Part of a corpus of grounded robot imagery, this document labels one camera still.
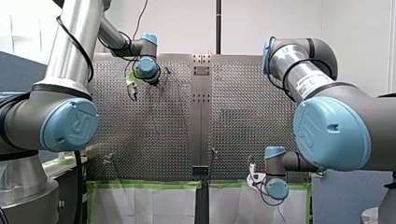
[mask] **black cable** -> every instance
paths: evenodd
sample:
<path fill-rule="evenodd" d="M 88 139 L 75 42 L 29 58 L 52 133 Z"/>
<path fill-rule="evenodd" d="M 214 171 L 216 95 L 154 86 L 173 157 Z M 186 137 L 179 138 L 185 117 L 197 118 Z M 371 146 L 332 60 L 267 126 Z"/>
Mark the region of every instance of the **black cable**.
<path fill-rule="evenodd" d="M 6 213 L 4 212 L 3 208 L 0 206 L 0 220 L 2 224 L 8 224 L 8 219 Z"/>
<path fill-rule="evenodd" d="M 277 212 L 279 213 L 280 217 L 282 217 L 283 222 L 286 223 L 285 217 L 284 217 L 283 214 L 280 212 L 280 207 L 279 207 L 279 205 L 277 206 Z"/>
<path fill-rule="evenodd" d="M 79 151 L 74 152 L 76 157 L 76 166 L 77 166 L 77 175 L 78 175 L 78 187 L 77 187 L 77 207 L 76 213 L 74 217 L 74 224 L 79 224 L 81 220 L 81 212 L 82 212 L 82 196 L 84 189 L 84 174 L 82 173 L 82 162 L 81 162 L 81 154 Z"/>
<path fill-rule="evenodd" d="M 76 40 L 76 38 L 67 30 L 67 28 L 64 26 L 64 23 L 61 20 L 61 16 L 58 16 L 56 18 L 56 21 L 59 23 L 59 25 L 64 29 L 64 31 L 69 35 L 69 37 L 73 40 L 73 44 L 77 47 L 79 52 L 81 52 L 82 56 L 84 56 L 85 61 L 87 61 L 88 68 L 90 69 L 90 77 L 88 78 L 88 82 L 90 83 L 93 80 L 93 64 L 90 59 L 90 56 L 88 56 L 87 51 L 81 46 L 81 44 Z"/>
<path fill-rule="evenodd" d="M 301 64 L 301 63 L 305 63 L 305 62 L 311 62 L 311 63 L 313 63 L 313 62 L 318 62 L 318 63 L 322 63 L 322 64 L 329 70 L 329 77 L 332 77 L 332 69 L 330 68 L 330 66 L 329 66 L 326 62 L 324 62 L 324 61 L 322 61 L 322 60 L 320 60 L 320 59 L 309 58 L 309 59 L 304 59 L 304 60 L 300 60 L 300 61 L 298 61 L 298 62 L 293 63 L 293 64 L 288 68 L 288 70 L 286 70 L 285 75 L 283 76 L 283 80 L 282 80 L 282 88 L 283 88 L 283 91 L 285 92 L 285 94 L 286 94 L 293 102 L 295 102 L 295 100 L 294 100 L 294 98 L 291 96 L 290 91 L 288 90 L 288 86 L 287 86 L 287 80 L 288 80 L 288 77 L 289 77 L 289 73 L 290 73 L 290 71 L 291 71 L 295 66 L 297 66 L 297 65 L 299 65 L 299 64 Z"/>
<path fill-rule="evenodd" d="M 130 53 L 130 55 L 131 55 L 131 57 L 132 57 L 132 55 L 133 55 L 133 54 L 132 54 L 132 50 L 131 50 L 131 46 L 132 46 L 131 37 L 129 37 L 129 36 L 128 36 L 127 34 L 125 34 L 124 32 L 119 31 L 119 33 L 122 34 L 122 35 L 124 35 L 124 36 L 126 36 L 126 38 L 127 38 L 127 39 L 125 40 L 125 43 L 124 43 L 124 45 L 122 46 L 121 49 L 113 49 L 113 48 L 111 48 L 109 45 L 105 44 L 105 42 L 103 42 L 103 40 L 102 40 L 99 36 L 98 36 L 98 40 L 99 40 L 99 42 L 103 45 L 103 47 L 105 47 L 105 48 L 110 49 L 111 51 L 113 51 L 113 52 L 116 54 L 117 57 L 122 58 L 124 61 L 132 62 L 133 59 L 132 59 L 132 60 L 131 60 L 131 59 L 127 59 L 127 58 L 125 58 L 125 57 L 123 57 L 123 56 L 121 56 L 120 54 L 117 53 L 117 51 L 128 49 L 128 50 L 129 50 L 129 53 Z"/>
<path fill-rule="evenodd" d="M 285 200 L 282 200 L 282 201 L 280 201 L 279 203 L 273 204 L 273 203 L 268 203 L 268 202 L 264 199 L 263 195 L 264 195 L 264 196 L 267 196 L 267 197 L 269 196 L 268 193 L 266 193 L 266 192 L 264 192 L 264 191 L 262 190 L 262 186 L 264 186 L 265 178 L 264 178 L 261 182 L 255 182 L 255 181 L 254 181 L 253 174 L 250 172 L 250 159 L 251 159 L 251 158 L 252 158 L 251 155 L 249 155 L 248 158 L 247 158 L 247 168 L 248 168 L 248 172 L 249 172 L 250 178 L 253 180 L 253 186 L 259 191 L 260 196 L 262 197 L 262 201 L 263 201 L 265 204 L 267 204 L 267 205 L 269 205 L 269 206 L 272 206 L 272 207 L 276 207 L 276 206 L 281 205 Z"/>
<path fill-rule="evenodd" d="M 134 38 L 136 37 L 137 31 L 139 30 L 140 20 L 142 19 L 142 16 L 145 13 L 148 2 L 149 2 L 149 0 L 146 0 L 145 5 L 143 6 L 142 12 L 140 12 L 139 19 L 137 20 L 136 30 L 134 31 L 134 37 L 132 38 L 132 40 L 134 40 Z"/>

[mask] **metal post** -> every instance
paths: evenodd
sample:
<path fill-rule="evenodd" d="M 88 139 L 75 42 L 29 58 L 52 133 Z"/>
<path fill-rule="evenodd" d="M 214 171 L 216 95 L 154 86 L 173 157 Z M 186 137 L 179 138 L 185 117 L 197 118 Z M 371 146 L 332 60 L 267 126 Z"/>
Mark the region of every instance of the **metal post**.
<path fill-rule="evenodd" d="M 216 54 L 221 54 L 221 0 L 216 0 Z"/>
<path fill-rule="evenodd" d="M 98 0 L 66 0 L 61 20 L 81 46 L 93 56 L 104 4 Z M 84 93 L 89 67 L 70 36 L 58 27 L 45 78 L 36 84 L 66 87 Z"/>
<path fill-rule="evenodd" d="M 111 49 L 124 49 L 126 39 L 122 37 L 116 27 L 111 24 L 105 17 L 102 17 L 100 24 L 99 37 L 111 48 Z"/>

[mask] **silver cylinder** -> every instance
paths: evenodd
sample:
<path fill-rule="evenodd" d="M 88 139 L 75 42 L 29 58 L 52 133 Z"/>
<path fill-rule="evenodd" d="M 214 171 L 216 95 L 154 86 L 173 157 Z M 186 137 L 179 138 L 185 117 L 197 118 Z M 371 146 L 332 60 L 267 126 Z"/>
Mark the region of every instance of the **silver cylinder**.
<path fill-rule="evenodd" d="M 124 49 L 127 43 L 126 39 L 122 37 L 116 27 L 111 24 L 105 17 L 102 17 L 100 24 L 99 37 L 107 44 L 111 49 Z"/>
<path fill-rule="evenodd" d="M 102 0 L 66 0 L 61 20 L 92 58 L 103 16 Z M 73 40 L 58 26 L 47 72 L 36 84 L 50 84 L 88 93 L 89 66 Z"/>
<path fill-rule="evenodd" d="M 277 50 L 272 57 L 271 73 L 275 78 L 283 80 L 291 66 L 308 58 L 308 52 L 302 46 L 287 45 Z M 286 87 L 297 103 L 317 88 L 334 82 L 311 62 L 295 65 L 291 68 L 287 79 Z"/>
<path fill-rule="evenodd" d="M 38 156 L 0 161 L 0 204 L 10 204 L 43 191 L 47 186 Z"/>

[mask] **metal stand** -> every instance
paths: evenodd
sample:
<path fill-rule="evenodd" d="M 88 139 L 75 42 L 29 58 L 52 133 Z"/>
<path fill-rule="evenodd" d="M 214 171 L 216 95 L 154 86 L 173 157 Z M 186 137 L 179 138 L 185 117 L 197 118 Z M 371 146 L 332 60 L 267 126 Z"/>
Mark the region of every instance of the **metal stand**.
<path fill-rule="evenodd" d="M 195 223 L 209 223 L 209 130 L 212 110 L 210 55 L 195 54 L 191 77 L 191 159 L 192 178 L 201 181 L 196 191 Z"/>
<path fill-rule="evenodd" d="M 0 206 L 9 223 L 56 224 L 58 182 L 47 182 L 38 156 L 1 161 Z"/>

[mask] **green tape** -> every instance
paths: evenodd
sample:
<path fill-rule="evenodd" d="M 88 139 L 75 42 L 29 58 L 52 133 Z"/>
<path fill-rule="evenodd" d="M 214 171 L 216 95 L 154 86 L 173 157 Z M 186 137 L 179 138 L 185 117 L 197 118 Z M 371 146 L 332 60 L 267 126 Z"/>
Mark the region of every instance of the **green tape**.
<path fill-rule="evenodd" d="M 309 185 L 309 189 L 307 190 L 307 193 L 306 193 L 306 224 L 309 224 L 310 222 L 309 222 L 309 220 L 311 219 L 311 197 L 312 197 L 312 185 L 309 183 L 309 184 L 306 184 L 306 185 Z"/>
<path fill-rule="evenodd" d="M 88 223 L 91 223 L 92 200 L 99 189 L 198 189 L 200 181 L 159 182 L 146 180 L 87 181 Z"/>
<path fill-rule="evenodd" d="M 211 188 L 250 188 L 246 180 L 211 180 L 209 187 Z M 311 184 L 289 184 L 292 190 L 309 190 Z"/>
<path fill-rule="evenodd" d="M 134 71 L 126 76 L 125 81 L 127 86 L 134 85 Z"/>
<path fill-rule="evenodd" d="M 198 189 L 200 187 L 198 181 L 109 180 L 89 181 L 87 184 L 92 189 Z"/>

